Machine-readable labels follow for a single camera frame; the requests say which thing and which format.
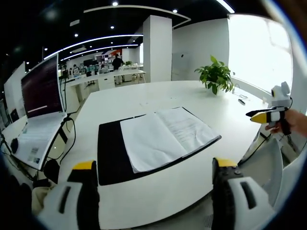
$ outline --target black mat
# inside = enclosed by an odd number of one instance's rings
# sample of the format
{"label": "black mat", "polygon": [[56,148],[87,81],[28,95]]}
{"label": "black mat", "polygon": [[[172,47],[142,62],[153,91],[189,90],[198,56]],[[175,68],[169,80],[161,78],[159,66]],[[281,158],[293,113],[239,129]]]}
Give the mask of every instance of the black mat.
{"label": "black mat", "polygon": [[99,126],[97,168],[98,181],[100,185],[110,185],[130,181],[166,169],[190,157],[193,157],[195,154],[204,150],[221,138],[218,138],[216,141],[200,149],[199,151],[187,157],[179,158],[163,167],[152,170],[150,172],[134,173],[128,154],[126,152],[120,127],[121,121],[123,120],[105,123]]}

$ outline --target laptop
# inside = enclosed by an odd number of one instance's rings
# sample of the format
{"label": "laptop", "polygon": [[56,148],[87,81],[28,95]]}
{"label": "laptop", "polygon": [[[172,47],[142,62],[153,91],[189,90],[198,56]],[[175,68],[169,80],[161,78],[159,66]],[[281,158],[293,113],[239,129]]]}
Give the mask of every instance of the laptop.
{"label": "laptop", "polygon": [[34,67],[21,80],[28,122],[18,136],[14,157],[41,170],[67,114],[59,94],[58,55]]}

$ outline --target potted plant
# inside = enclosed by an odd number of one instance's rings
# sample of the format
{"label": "potted plant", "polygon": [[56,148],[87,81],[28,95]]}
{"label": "potted plant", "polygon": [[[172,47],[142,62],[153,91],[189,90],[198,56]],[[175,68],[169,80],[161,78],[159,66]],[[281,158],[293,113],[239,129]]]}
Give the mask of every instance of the potted plant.
{"label": "potted plant", "polygon": [[132,61],[126,61],[125,65],[126,65],[126,66],[132,65]]}
{"label": "potted plant", "polygon": [[211,55],[212,65],[204,66],[196,69],[201,74],[200,81],[205,84],[207,89],[212,88],[212,92],[216,95],[219,90],[231,91],[234,87],[230,78],[230,69],[221,61],[216,60]]}

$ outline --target open notebook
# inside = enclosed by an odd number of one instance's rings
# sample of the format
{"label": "open notebook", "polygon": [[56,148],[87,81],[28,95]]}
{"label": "open notebook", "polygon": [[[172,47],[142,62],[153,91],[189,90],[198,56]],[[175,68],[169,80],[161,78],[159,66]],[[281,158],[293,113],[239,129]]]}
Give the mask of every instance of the open notebook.
{"label": "open notebook", "polygon": [[221,137],[182,107],[124,120],[120,126],[135,173],[193,154]]}

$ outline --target window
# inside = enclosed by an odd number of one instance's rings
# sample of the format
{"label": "window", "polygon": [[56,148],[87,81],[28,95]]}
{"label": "window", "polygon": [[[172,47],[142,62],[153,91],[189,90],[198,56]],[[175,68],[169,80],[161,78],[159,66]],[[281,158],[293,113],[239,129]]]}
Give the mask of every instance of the window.
{"label": "window", "polygon": [[292,51],[288,33],[270,19],[231,14],[229,68],[235,78],[267,92],[286,81],[292,86]]}

